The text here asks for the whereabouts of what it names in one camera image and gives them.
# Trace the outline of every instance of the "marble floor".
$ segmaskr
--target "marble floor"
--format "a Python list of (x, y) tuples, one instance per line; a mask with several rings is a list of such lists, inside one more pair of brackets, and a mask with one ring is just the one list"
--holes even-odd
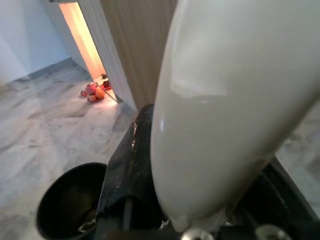
[[(0, 239), (41, 240), (39, 201), (67, 170), (108, 163), (135, 113), (111, 98), (79, 97), (88, 74), (72, 63), (0, 87)], [(320, 216), (320, 105), (277, 156)]]

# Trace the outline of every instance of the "black bucket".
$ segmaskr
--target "black bucket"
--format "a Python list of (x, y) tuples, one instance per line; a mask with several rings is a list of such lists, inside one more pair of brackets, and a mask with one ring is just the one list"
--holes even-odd
[(103, 163), (86, 163), (54, 182), (42, 198), (36, 216), (37, 229), (45, 239), (93, 239), (106, 169)]

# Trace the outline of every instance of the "white wall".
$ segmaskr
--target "white wall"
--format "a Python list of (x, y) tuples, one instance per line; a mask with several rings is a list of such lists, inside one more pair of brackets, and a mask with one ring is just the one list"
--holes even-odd
[(40, 0), (0, 0), (0, 85), (68, 57)]

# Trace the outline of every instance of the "white cylindrical object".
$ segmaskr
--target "white cylindrical object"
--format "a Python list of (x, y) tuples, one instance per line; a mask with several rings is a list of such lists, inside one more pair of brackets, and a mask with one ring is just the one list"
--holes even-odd
[(320, 1), (180, 0), (151, 133), (176, 230), (212, 230), (317, 99)]

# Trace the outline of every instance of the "metal bolt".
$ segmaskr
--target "metal bolt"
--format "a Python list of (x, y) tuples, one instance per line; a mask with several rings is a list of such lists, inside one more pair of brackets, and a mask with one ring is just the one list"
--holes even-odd
[(183, 233), (181, 240), (215, 240), (215, 239), (206, 230), (193, 227)]
[(292, 240), (280, 227), (274, 225), (262, 225), (255, 230), (258, 240)]

